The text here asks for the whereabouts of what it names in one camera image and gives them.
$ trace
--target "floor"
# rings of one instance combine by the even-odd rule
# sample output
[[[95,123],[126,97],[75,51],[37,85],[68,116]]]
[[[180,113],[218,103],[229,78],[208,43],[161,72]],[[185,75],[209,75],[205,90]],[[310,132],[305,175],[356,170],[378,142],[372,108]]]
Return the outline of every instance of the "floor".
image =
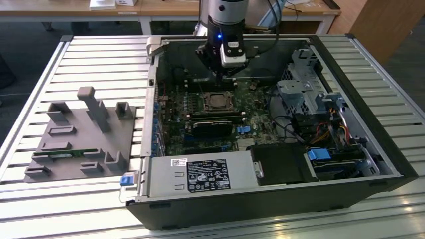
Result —
[[[190,34],[193,23],[160,22],[153,33]],[[53,23],[55,31],[47,32],[41,23],[0,23],[0,54],[13,71],[17,81],[0,89],[0,144],[3,144],[32,88],[44,71],[63,35],[72,35],[71,24]],[[87,35],[138,35],[137,22],[92,22]],[[413,29],[385,69],[413,100],[425,110],[425,18]]]

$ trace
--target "power supply label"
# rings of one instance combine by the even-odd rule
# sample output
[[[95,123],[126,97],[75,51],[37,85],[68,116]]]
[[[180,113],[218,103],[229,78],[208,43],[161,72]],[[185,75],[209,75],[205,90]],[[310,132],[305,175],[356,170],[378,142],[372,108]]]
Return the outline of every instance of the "power supply label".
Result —
[[[190,193],[230,189],[225,159],[186,162]]]

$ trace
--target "wooden table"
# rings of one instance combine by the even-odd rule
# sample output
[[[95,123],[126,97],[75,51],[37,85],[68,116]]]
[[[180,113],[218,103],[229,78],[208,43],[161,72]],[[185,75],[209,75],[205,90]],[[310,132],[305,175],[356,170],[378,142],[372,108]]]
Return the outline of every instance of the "wooden table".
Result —
[[[334,17],[322,0],[284,9],[282,21],[317,21],[316,33],[328,33]],[[56,21],[138,21],[145,35],[152,35],[152,21],[196,21],[198,2],[189,0],[138,0],[134,6],[117,6],[112,10],[89,10],[89,0],[1,0],[0,22]]]
[[[298,4],[296,9],[301,12],[284,8],[281,20],[318,21],[317,34],[328,33],[333,19],[341,13],[340,10],[332,10],[322,0]],[[140,15],[142,32],[145,35],[152,35],[152,21],[196,21],[198,19],[198,2],[190,0],[142,0]]]
[[[89,0],[1,0],[0,22],[138,21],[141,3],[91,11]]]

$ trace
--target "green circuit board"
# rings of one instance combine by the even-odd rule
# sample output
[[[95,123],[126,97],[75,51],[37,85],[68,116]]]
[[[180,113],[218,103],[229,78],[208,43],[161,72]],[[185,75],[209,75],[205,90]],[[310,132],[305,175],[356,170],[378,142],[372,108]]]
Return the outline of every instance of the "green circuit board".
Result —
[[[165,138],[165,154],[184,155],[196,152],[198,149],[221,149],[222,152],[240,151],[237,141],[240,139],[252,139],[254,144],[266,144],[278,142],[276,129],[268,116],[266,98],[270,86],[254,87],[254,80],[237,81],[237,87],[232,94],[232,106],[237,111],[245,112],[245,121],[234,123],[232,134],[228,137],[194,139],[186,133],[185,115],[189,112],[200,112],[204,109],[202,93],[188,93],[185,88],[176,86],[168,92],[166,101],[162,105],[162,122],[164,122],[164,138]],[[248,133],[237,133],[237,128],[249,126]]]

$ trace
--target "blue latch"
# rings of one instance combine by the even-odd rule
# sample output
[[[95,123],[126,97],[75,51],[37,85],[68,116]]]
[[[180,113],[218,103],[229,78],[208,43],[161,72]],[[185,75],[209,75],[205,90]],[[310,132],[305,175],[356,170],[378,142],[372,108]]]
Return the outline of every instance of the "blue latch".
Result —
[[[122,176],[120,180],[121,186],[132,186],[134,185],[134,176]]]
[[[308,158],[312,160],[329,160],[330,155],[325,148],[314,148],[306,153]]]
[[[237,133],[249,133],[249,132],[250,132],[250,126],[237,127]]]

